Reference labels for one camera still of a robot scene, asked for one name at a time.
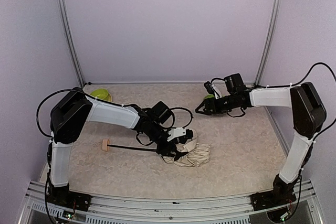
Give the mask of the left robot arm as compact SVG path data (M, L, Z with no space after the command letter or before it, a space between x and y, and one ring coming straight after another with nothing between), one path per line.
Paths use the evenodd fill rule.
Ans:
M194 137L187 127L164 127L173 110L162 101L152 108L142 109L136 104L116 104L84 93L82 88L65 89L66 95L50 112L50 139L47 163L45 201L73 211L88 211L91 195L76 193L69 189L69 162L74 142L80 136L86 122L99 122L122 126L145 134L154 152L178 160L185 154L178 144L185 144Z

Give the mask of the beige folding umbrella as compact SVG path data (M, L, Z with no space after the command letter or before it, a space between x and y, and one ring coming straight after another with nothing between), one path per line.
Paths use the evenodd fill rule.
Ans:
M101 141L101 149L104 152L109 151L109 149L111 148L120 148L125 150L156 153L155 141L150 140L148 144L144 144L140 141L138 136L136 137L136 140L139 142L139 144L143 145L143 147L114 145L108 138L105 138ZM188 154L181 157L180 159L175 159L174 158L175 156L160 155L164 163L174 164L179 167L199 167L202 164L206 164L209 162L211 153L210 145L199 143L197 137L182 143L179 143L177 138L172 140L171 142L173 142L176 145L178 151L188 152Z

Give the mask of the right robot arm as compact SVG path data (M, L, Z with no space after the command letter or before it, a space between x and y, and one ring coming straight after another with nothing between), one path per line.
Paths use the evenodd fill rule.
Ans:
M270 115L278 135L287 144L286 161L275 176L272 189L254 193L250 200L255 211L278 207L297 201L294 187L301 179L302 171L310 159L314 138L322 132L327 119L325 106L312 82L282 86L248 87L239 73L222 79L228 94L221 95L212 81L204 83L208 95L195 109L203 115L229 115L240 109L265 108L268 113L278 112L285 116L287 127L282 129L276 115Z

